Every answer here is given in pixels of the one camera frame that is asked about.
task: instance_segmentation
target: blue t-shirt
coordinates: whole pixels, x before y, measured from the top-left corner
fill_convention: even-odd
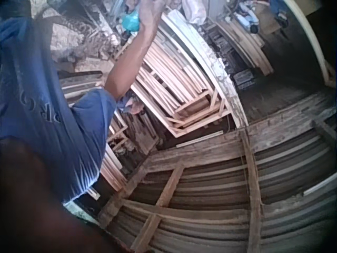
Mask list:
[[[0,139],[27,143],[49,169],[52,190],[67,203],[98,178],[116,102],[94,89],[72,108],[50,49],[31,18],[0,24]]]

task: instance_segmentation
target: forearm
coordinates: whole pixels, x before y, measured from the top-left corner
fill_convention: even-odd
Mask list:
[[[155,32],[141,28],[136,38],[110,71],[105,89],[119,100],[134,83],[144,56],[154,40]]]

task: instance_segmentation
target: teal object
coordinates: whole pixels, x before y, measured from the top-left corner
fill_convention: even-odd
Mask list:
[[[139,11],[138,11],[139,7],[138,6],[135,8],[135,10],[132,13],[126,14],[122,20],[122,26],[124,27],[124,29],[130,32],[138,32],[140,29],[141,21],[139,19]]]

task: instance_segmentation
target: white plastic bag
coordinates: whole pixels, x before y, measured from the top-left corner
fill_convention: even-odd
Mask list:
[[[186,19],[191,24],[202,25],[206,18],[207,12],[202,0],[182,0]]]

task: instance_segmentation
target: man in blue shirt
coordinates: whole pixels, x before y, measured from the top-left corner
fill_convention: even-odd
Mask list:
[[[116,101],[135,81],[166,0],[142,0],[141,29],[111,70],[105,89],[91,90],[72,108],[37,24],[25,17],[4,20],[7,3],[8,7],[22,1],[0,4],[4,241],[8,237],[11,247],[29,252],[121,252],[111,251],[97,232],[74,220],[61,202],[77,198],[97,180]]]

